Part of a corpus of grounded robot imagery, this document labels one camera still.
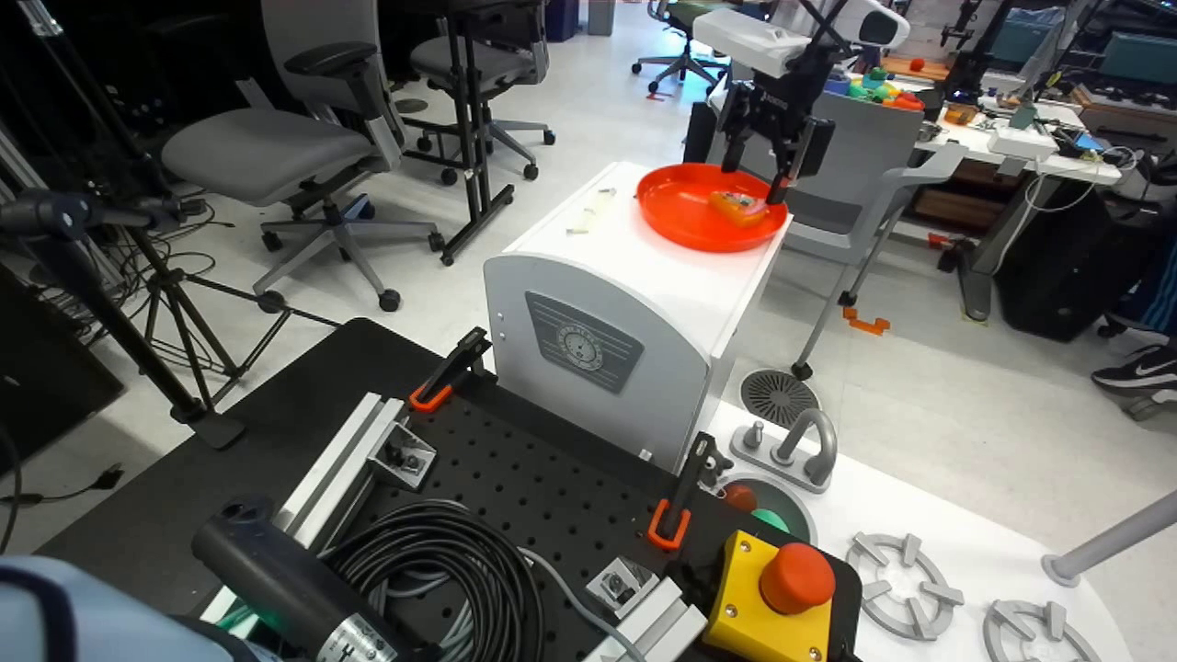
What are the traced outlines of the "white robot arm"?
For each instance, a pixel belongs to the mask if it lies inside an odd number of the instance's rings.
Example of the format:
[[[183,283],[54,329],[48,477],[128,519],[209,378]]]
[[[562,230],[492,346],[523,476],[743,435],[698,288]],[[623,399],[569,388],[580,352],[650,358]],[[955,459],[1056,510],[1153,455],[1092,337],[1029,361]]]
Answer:
[[[909,20],[883,0],[779,0],[769,20],[710,10],[702,36],[752,71],[723,106],[723,169],[732,172],[757,131],[778,152],[778,172],[812,172],[806,129],[833,65],[859,43],[899,47],[909,33]]]

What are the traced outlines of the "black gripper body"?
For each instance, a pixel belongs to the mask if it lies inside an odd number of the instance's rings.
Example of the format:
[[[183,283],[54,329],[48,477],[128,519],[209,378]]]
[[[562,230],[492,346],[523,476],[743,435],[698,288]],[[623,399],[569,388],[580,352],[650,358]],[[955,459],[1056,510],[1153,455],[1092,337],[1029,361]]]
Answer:
[[[779,76],[752,75],[727,92],[725,131],[763,138],[778,153],[792,152],[806,131],[827,75],[833,59],[823,52],[801,52]]]

